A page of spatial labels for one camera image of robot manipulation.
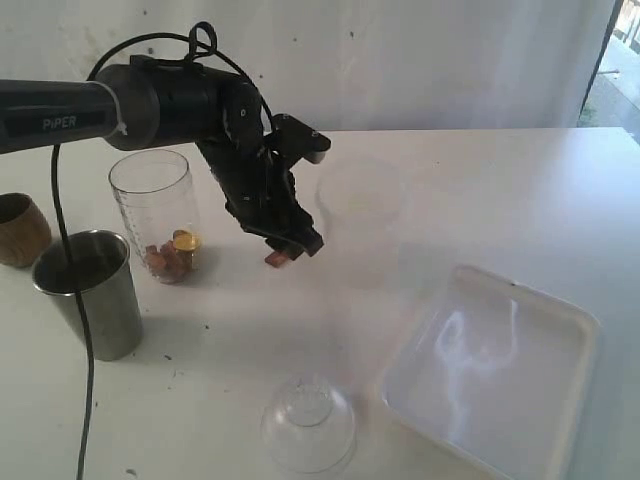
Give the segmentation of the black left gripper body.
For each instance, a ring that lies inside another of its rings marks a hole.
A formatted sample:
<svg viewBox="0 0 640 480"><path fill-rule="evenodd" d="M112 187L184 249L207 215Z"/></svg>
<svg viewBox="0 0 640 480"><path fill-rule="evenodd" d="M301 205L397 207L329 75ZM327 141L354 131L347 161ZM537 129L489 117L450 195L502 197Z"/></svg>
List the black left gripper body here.
<svg viewBox="0 0 640 480"><path fill-rule="evenodd" d="M226 210L243 231L265 239L299 240L304 228L313 227L313 219L296 198L291 168L269 149L266 137L263 146L248 153L211 140L199 141L197 147L223 191Z"/></svg>

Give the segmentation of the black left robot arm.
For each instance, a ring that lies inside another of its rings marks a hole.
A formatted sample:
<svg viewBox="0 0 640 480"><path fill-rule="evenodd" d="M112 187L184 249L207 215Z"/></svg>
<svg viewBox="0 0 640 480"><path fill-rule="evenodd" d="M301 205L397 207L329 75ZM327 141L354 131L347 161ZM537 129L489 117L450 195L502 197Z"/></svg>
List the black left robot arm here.
<svg viewBox="0 0 640 480"><path fill-rule="evenodd" d="M103 138L121 151L193 143L243 231L291 259L324 245L298 203L292 167L318 164L331 141L288 114L264 131L262 97L245 77L195 62L134 56L87 82L4 80L1 151Z"/></svg>

